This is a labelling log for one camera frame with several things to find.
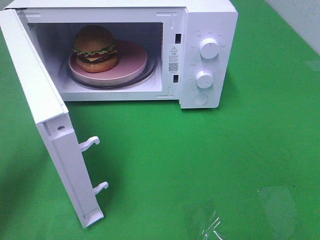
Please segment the pink plate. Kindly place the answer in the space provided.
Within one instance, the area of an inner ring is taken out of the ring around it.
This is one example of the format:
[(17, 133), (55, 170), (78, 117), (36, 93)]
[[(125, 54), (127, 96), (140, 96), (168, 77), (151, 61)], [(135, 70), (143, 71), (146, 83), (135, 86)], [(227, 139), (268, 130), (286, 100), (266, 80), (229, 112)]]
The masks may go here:
[[(118, 60), (114, 67), (118, 67), (120, 64), (124, 63), (124, 73), (120, 73), (120, 77), (136, 73), (141, 69), (143, 70), (147, 63), (147, 60), (149, 60), (147, 51), (134, 42), (120, 40), (117, 43), (116, 49), (118, 51)], [(76, 67), (79, 67), (76, 63), (75, 56), (71, 56), (69, 60), (70, 59), (75, 61)]]

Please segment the burger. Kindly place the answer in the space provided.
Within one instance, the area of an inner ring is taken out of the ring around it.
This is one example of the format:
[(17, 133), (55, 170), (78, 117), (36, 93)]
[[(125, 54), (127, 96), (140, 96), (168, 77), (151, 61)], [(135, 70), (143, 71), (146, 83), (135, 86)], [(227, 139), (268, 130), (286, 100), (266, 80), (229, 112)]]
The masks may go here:
[(76, 64), (88, 73), (108, 71), (118, 60), (115, 38), (99, 25), (83, 27), (75, 35), (72, 50)]

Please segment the white microwave door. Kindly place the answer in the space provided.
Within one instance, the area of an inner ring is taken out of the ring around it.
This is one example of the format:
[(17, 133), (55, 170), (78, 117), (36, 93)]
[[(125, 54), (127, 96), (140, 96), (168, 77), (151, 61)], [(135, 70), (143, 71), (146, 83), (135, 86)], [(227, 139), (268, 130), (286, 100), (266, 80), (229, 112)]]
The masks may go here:
[(93, 187), (83, 158), (97, 136), (79, 143), (69, 111), (14, 9), (0, 13), (0, 27), (35, 125), (49, 152), (83, 228), (104, 217), (96, 199), (109, 184)]

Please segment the white round door button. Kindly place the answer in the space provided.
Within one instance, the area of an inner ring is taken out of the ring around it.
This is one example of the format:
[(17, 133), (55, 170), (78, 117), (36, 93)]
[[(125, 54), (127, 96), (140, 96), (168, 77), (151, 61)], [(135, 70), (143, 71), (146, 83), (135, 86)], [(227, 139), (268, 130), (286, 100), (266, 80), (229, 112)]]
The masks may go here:
[(198, 106), (204, 106), (208, 102), (208, 96), (205, 93), (199, 93), (193, 97), (193, 102)]

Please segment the glass microwave turntable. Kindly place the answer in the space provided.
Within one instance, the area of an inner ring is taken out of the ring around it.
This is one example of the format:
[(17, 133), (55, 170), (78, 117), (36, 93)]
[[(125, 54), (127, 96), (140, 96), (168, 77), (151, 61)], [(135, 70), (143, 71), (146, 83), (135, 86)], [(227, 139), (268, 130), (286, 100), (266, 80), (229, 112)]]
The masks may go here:
[(73, 81), (80, 86), (97, 90), (113, 90), (130, 87), (143, 82), (150, 78), (156, 69), (157, 60), (151, 58), (151, 60), (147, 60), (144, 69), (140, 69), (126, 76), (120, 76), (120, 74), (125, 73), (124, 63), (109, 70), (109, 74), (107, 71), (85, 73), (81, 68), (76, 66), (75, 61), (70, 58), (67, 73)]

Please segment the white lower microwave knob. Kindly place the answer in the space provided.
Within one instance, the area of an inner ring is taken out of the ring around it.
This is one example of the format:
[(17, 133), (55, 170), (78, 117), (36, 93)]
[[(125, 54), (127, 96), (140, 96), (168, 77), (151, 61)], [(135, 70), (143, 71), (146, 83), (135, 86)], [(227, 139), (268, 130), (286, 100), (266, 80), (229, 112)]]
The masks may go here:
[(214, 76), (210, 71), (202, 70), (195, 75), (196, 85), (201, 89), (210, 88), (214, 82)]

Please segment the white microwave knob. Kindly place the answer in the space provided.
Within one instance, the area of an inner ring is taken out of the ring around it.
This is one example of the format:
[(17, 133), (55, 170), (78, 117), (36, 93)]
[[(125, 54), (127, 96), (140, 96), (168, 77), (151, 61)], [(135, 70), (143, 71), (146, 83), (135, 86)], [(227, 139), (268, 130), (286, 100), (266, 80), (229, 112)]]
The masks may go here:
[(214, 76), (210, 71), (202, 70), (195, 75), (196, 85), (201, 89), (210, 88), (214, 82)]
[(215, 38), (207, 37), (200, 42), (199, 51), (204, 59), (213, 59), (220, 51), (220, 44)]

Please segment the white microwave oven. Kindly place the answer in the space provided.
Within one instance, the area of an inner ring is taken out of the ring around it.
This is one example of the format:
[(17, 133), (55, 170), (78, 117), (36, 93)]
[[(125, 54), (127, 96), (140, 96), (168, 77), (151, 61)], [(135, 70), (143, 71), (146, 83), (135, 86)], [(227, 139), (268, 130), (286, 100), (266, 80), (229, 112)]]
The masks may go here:
[(0, 27), (31, 106), (220, 103), (238, 12), (228, 0), (15, 0)]

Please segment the white upper microwave knob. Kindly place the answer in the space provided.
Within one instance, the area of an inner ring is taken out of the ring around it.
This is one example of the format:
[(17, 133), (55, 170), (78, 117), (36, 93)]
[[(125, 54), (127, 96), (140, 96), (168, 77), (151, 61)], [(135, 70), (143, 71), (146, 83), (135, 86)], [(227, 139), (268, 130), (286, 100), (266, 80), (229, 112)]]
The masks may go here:
[(220, 51), (220, 44), (215, 38), (207, 37), (200, 42), (199, 51), (204, 59), (213, 59)]

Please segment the green table mat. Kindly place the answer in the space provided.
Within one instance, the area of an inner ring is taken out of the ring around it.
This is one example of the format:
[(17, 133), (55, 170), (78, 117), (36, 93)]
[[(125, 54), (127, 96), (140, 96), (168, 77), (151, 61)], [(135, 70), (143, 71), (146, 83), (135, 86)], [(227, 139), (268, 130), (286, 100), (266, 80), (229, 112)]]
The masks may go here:
[(265, 0), (235, 0), (220, 105), (68, 102), (104, 218), (82, 228), (0, 42), (0, 237), (189, 240), (183, 207), (212, 201), (227, 240), (274, 240), (258, 190), (289, 189), (289, 240), (320, 237), (320, 57)]

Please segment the white partition panel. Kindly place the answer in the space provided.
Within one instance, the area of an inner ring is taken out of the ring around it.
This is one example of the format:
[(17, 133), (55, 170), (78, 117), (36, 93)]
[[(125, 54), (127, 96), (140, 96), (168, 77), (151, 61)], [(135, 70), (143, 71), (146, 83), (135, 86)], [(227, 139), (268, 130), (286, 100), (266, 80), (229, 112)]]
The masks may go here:
[(268, 0), (267, 3), (315, 52), (320, 52), (319, 0)]

